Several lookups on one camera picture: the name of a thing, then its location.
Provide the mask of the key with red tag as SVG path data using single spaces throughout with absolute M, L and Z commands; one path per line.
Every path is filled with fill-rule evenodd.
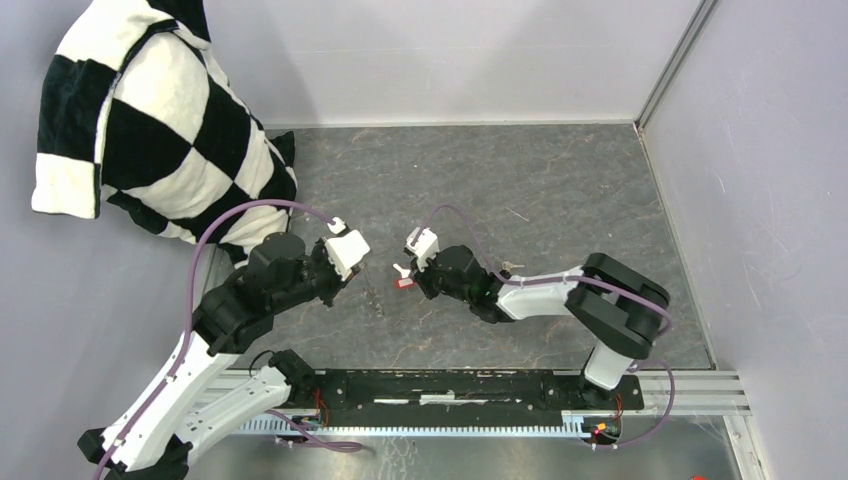
M 404 266 L 395 263 L 393 264 L 393 268 L 399 274 L 399 277 L 395 279 L 394 286 L 396 289 L 402 290 L 411 288 L 415 285 L 415 281 L 412 278 L 412 270 L 409 268 L 405 268 Z

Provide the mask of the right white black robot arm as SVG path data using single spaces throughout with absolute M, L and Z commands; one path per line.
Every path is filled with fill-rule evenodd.
M 571 270 L 522 277 L 487 271 L 465 245 L 405 251 L 412 258 L 409 277 L 427 298 L 458 300 L 484 322 L 577 319 L 596 338 L 577 382 L 580 400 L 591 408 L 617 396 L 629 367 L 647 359 L 669 328 L 668 291 L 603 253 Z

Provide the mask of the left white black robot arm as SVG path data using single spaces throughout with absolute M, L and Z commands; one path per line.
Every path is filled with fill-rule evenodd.
M 195 405 L 207 388 L 258 338 L 276 315 L 315 299 L 330 306 L 358 272 L 370 247 L 357 230 L 321 238 L 308 250 L 291 233 L 274 233 L 247 264 L 206 292 L 189 336 L 143 394 L 112 425 L 84 432 L 77 445 L 105 479 L 183 479 L 223 438 L 265 410 L 306 405 L 313 369 L 291 350 L 241 385 Z

